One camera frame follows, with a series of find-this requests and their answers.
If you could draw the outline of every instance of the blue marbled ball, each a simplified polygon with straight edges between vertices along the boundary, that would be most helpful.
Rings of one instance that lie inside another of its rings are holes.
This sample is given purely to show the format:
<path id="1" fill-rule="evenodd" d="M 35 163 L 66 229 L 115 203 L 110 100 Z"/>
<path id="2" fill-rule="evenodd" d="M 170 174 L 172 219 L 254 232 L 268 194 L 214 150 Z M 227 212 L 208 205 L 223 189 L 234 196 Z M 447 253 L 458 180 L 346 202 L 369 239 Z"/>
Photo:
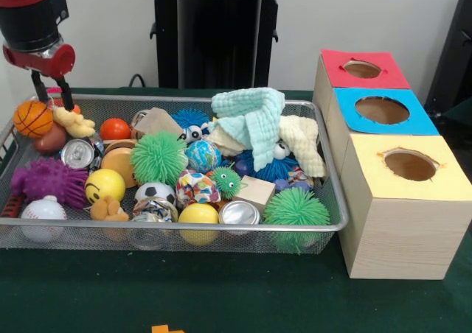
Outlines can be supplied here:
<path id="1" fill-rule="evenodd" d="M 221 151 L 206 140 L 194 141 L 185 155 L 189 158 L 189 168 L 196 172 L 207 173 L 221 164 Z"/>

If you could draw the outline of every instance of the yellow ball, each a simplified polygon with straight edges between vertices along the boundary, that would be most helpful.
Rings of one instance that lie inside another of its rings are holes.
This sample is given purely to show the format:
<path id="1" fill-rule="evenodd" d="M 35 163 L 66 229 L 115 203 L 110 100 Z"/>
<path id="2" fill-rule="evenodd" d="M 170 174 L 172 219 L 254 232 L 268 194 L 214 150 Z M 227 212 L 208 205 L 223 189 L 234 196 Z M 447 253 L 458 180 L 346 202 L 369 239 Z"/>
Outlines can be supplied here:
<path id="1" fill-rule="evenodd" d="M 125 190 L 125 180 L 112 169 L 99 169 L 86 181 L 86 197 L 91 204 L 107 195 L 121 202 L 125 196 Z"/>
<path id="2" fill-rule="evenodd" d="M 191 204 L 186 207 L 178 222 L 191 222 L 199 224 L 218 224 L 218 212 L 208 204 Z M 194 246 L 206 246 L 215 241 L 217 231 L 204 230 L 181 230 L 180 236 Z"/>

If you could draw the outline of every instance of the red box lid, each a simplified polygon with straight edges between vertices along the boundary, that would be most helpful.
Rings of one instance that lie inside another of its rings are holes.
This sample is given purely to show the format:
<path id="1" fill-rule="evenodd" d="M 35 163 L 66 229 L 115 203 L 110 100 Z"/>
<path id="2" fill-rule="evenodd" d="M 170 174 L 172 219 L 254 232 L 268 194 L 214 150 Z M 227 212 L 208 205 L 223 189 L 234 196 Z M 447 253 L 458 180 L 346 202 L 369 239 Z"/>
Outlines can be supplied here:
<path id="1" fill-rule="evenodd" d="M 391 53 L 322 49 L 322 57 L 334 88 L 410 89 Z"/>

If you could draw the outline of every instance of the black cable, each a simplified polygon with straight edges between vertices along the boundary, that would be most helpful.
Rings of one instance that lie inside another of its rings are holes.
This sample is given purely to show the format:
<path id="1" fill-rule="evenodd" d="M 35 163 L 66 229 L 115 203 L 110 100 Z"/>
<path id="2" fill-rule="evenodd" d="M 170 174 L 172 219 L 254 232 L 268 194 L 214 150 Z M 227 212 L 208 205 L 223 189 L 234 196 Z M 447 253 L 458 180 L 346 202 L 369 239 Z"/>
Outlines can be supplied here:
<path id="1" fill-rule="evenodd" d="M 142 78 L 141 74 L 135 74 L 135 75 L 133 75 L 133 77 L 132 77 L 131 80 L 130 80 L 130 83 L 129 83 L 128 87 L 129 87 L 129 88 L 132 88 L 132 87 L 133 87 L 134 80 L 136 80 L 136 78 L 138 78 L 139 81 L 141 82 L 141 86 L 142 86 L 143 88 L 145 88 L 145 87 L 146 87 L 146 83 L 145 83 L 145 80 Z"/>

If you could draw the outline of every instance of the purple spiky toy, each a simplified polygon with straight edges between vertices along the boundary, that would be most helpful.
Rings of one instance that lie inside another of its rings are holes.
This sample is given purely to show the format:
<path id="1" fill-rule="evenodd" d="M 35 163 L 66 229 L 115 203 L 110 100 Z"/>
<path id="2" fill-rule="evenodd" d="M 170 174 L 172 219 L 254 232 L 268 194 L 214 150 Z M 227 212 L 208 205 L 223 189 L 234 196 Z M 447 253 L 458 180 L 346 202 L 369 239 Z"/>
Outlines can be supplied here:
<path id="1" fill-rule="evenodd" d="M 72 169 L 61 160 L 42 158 L 29 169 L 18 168 L 10 183 L 12 194 L 25 194 L 26 201 L 54 195 L 61 205 L 81 209 L 86 205 L 84 185 L 89 174 L 86 169 Z"/>

